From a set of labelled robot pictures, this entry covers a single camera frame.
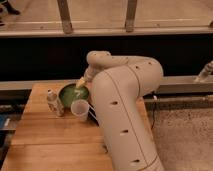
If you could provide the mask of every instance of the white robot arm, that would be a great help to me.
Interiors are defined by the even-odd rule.
[[[136,99],[159,86],[163,70],[153,58],[111,56],[92,51],[84,78],[116,171],[163,171],[155,143],[136,108]]]

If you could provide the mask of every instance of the plastic cup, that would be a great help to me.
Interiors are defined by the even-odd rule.
[[[70,109],[72,114],[77,116],[81,122],[85,122],[87,120],[89,103],[86,100],[79,99],[73,101]]]

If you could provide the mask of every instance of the bottle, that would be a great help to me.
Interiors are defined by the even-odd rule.
[[[58,98],[57,94],[52,90],[47,91],[47,103],[52,112],[54,112],[57,116],[61,117],[64,114],[63,105]]]

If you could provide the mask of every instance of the green bowl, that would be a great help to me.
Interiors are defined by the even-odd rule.
[[[89,90],[87,87],[83,86],[80,88],[75,88],[75,85],[76,84],[68,84],[59,92],[59,99],[65,108],[70,108],[70,105],[75,100],[87,100],[89,97]]]

